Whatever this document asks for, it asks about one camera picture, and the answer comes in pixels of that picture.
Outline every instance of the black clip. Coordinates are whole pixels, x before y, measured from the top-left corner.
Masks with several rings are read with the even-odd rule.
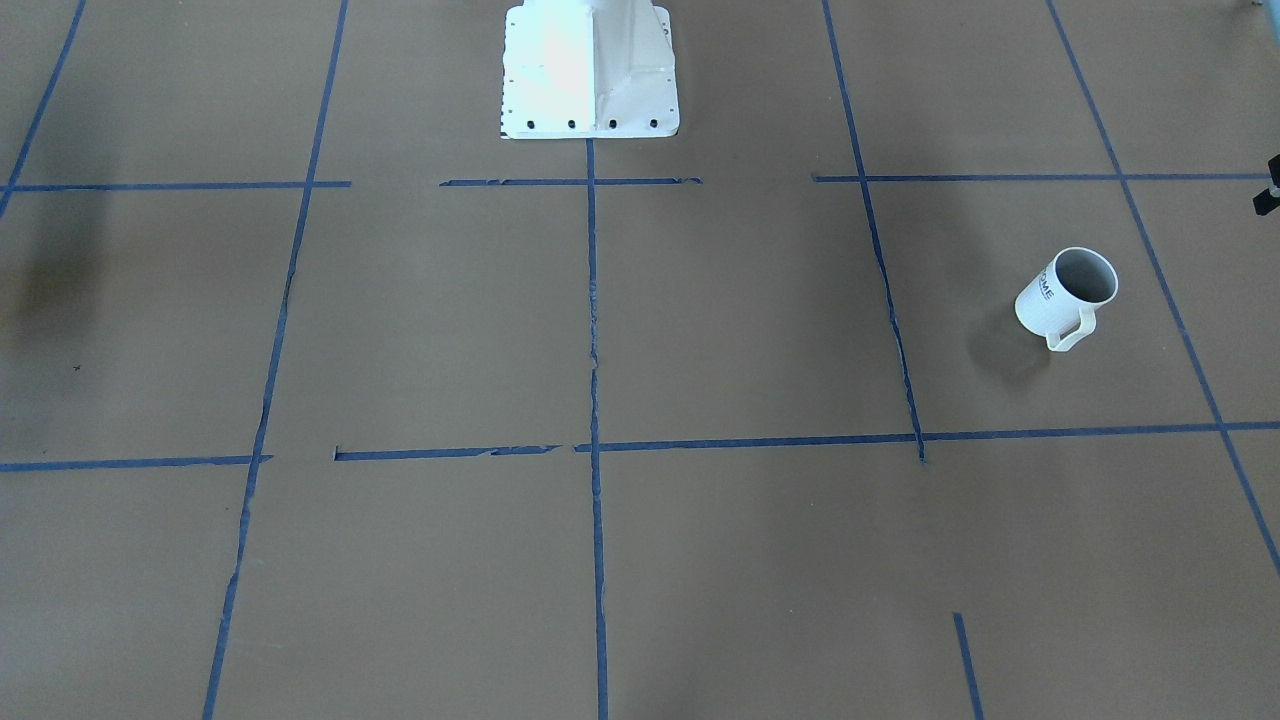
[[[1271,187],[1263,190],[1253,199],[1253,209],[1260,215],[1266,215],[1271,210],[1280,208],[1280,155],[1276,155],[1267,163],[1267,169],[1271,170]]]

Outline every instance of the mug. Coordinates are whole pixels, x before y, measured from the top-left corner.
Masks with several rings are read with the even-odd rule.
[[[1093,332],[1093,314],[1115,299],[1119,287],[1116,269],[1106,258],[1087,247],[1068,247],[1018,295],[1014,311],[1050,350],[1066,352]]]

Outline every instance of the floor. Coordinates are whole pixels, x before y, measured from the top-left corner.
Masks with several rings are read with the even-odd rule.
[[[1280,716],[1261,8],[515,4],[0,0],[0,716]]]

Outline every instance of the white metal base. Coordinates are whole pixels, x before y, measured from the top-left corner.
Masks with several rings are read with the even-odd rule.
[[[669,137],[671,14],[650,0],[525,0],[507,12],[502,136]]]

